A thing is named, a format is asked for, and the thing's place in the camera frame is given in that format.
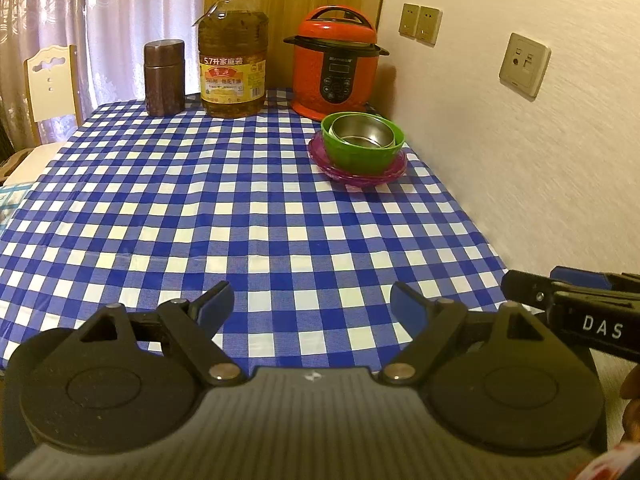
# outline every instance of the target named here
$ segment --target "red pressure cooker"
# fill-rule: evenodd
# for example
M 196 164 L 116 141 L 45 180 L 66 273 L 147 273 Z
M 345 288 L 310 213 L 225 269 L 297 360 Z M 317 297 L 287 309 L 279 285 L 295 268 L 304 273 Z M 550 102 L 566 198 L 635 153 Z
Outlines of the red pressure cooker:
M 344 16 L 324 17 L 336 11 Z M 295 45 L 293 109 L 316 121 L 334 112 L 363 112 L 378 56 L 389 55 L 377 40 L 371 22 L 351 7 L 325 6 L 310 12 L 298 35 L 284 40 Z

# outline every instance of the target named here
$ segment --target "triangular cutout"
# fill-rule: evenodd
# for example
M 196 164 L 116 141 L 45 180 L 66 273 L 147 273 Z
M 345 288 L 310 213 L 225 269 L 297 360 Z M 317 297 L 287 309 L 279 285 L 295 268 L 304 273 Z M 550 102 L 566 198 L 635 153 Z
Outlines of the triangular cutout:
M 540 335 L 527 319 L 520 313 L 511 314 L 509 318 L 509 328 L 507 330 L 508 339 L 524 339 L 528 341 L 542 341 L 544 337 Z
M 114 341 L 117 338 L 118 332 L 111 316 L 102 316 L 89 328 L 80 341 L 93 343 L 95 341 Z

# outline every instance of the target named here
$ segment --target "hand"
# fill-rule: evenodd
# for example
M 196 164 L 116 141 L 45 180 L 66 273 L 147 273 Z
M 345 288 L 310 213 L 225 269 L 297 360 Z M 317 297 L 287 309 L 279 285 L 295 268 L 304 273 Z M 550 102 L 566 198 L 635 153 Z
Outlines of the hand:
M 631 399 L 622 415 L 622 427 L 625 428 L 622 440 L 640 442 L 640 365 L 631 370 L 622 383 L 620 397 Z

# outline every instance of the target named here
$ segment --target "blue and white checkered tablecloth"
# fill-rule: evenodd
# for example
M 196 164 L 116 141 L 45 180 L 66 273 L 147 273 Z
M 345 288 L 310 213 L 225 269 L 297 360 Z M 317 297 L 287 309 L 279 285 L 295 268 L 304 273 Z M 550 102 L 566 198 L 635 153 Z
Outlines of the blue and white checkered tablecloth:
M 2 365 L 103 304 L 153 309 L 219 280 L 236 307 L 214 340 L 246 370 L 379 369 L 409 341 L 387 306 L 396 280 L 494 310 L 500 258 L 415 153 L 388 186 L 331 182 L 306 151 L 319 124 L 289 98 L 238 120 L 199 100 L 171 118 L 98 108 L 0 237 Z

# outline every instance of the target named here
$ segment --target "brown canister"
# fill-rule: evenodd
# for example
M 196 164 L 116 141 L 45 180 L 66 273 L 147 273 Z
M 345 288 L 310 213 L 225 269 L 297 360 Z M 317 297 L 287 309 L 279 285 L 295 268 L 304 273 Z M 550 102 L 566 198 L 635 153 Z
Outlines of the brown canister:
M 146 111 L 153 117 L 184 110 L 184 41 L 158 40 L 145 45 Z

